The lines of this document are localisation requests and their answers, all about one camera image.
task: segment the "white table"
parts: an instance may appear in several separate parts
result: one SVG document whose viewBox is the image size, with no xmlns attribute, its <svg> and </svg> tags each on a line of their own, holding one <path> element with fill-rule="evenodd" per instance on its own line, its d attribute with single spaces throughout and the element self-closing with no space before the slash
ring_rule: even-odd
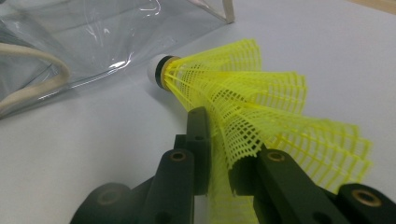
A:
<svg viewBox="0 0 396 224">
<path fill-rule="evenodd" d="M 234 5 L 236 23 L 172 53 L 256 38 L 265 70 L 306 75 L 306 115 L 361 126 L 374 143 L 364 183 L 396 201 L 396 16 L 341 0 Z M 186 115 L 144 68 L 130 67 L 0 120 L 0 223 L 68 223 L 96 187 L 137 186 L 185 132 Z M 204 207 L 200 198 L 196 223 L 205 223 Z"/>
</svg>

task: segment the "clear plastic bag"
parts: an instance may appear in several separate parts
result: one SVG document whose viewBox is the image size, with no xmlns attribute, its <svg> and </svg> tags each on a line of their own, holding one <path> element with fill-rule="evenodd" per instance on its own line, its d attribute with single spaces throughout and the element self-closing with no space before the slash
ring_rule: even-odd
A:
<svg viewBox="0 0 396 224">
<path fill-rule="evenodd" d="M 0 118 L 233 21 L 215 2 L 0 1 Z"/>
</svg>

